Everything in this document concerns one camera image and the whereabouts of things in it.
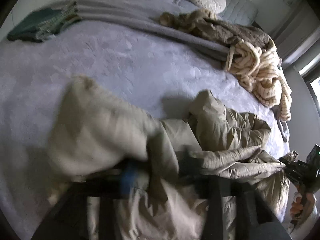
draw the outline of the folded green clothing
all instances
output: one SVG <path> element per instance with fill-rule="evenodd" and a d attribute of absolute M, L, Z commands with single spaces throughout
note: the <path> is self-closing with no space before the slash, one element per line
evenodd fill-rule
<path fill-rule="evenodd" d="M 54 37 L 71 24 L 81 20 L 77 14 L 76 2 L 72 2 L 62 10 L 44 8 L 30 13 L 7 34 L 9 41 L 42 42 Z"/>

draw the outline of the curtain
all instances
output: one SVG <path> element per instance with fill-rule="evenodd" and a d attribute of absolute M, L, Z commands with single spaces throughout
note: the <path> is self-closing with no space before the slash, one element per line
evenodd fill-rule
<path fill-rule="evenodd" d="M 303 55 L 320 38 L 320 20 L 301 0 L 271 35 L 285 69 Z"/>

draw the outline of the person's arm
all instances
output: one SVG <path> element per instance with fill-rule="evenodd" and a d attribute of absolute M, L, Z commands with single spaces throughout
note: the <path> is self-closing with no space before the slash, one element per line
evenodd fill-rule
<path fill-rule="evenodd" d="M 309 201 L 310 205 L 308 206 L 308 209 L 306 210 L 307 219 L 298 227 L 296 227 L 293 230 L 293 225 L 291 225 L 288 228 L 288 232 L 290 233 L 290 236 L 292 240 L 303 240 L 310 230 L 315 225 L 316 221 L 319 218 L 319 213 L 316 208 L 316 198 L 313 194 L 307 193 L 306 194 L 307 200 Z M 295 214 L 299 214 L 301 210 L 303 210 L 303 205 L 301 204 L 301 196 L 298 196 L 295 201 L 292 202 L 291 208 L 290 208 L 290 215 L 293 218 Z"/>

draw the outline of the white sleeve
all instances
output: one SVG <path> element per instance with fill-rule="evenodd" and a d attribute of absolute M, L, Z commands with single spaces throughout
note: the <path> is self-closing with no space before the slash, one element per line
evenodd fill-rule
<path fill-rule="evenodd" d="M 292 231 L 292 228 L 288 228 L 292 240 L 303 240 L 311 231 L 317 220 L 319 219 L 319 213 L 317 211 L 316 205 L 313 207 L 313 211 L 307 220 L 301 224 L 298 228 Z"/>

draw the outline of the human hand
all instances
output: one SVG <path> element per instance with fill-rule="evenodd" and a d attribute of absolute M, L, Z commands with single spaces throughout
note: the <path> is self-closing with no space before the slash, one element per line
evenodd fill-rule
<path fill-rule="evenodd" d="M 301 204 L 302 197 L 297 197 L 296 201 L 292 202 L 291 204 L 292 207 L 290 208 L 290 216 L 292 219 L 294 219 L 294 215 L 299 214 L 304 208 L 307 208 L 305 213 L 305 218 L 310 216 L 310 214 L 313 211 L 313 207 L 316 203 L 316 197 L 311 193 L 306 193 L 306 198 L 309 204 L 308 205 L 306 204 L 305 207 L 303 207 L 303 205 Z"/>

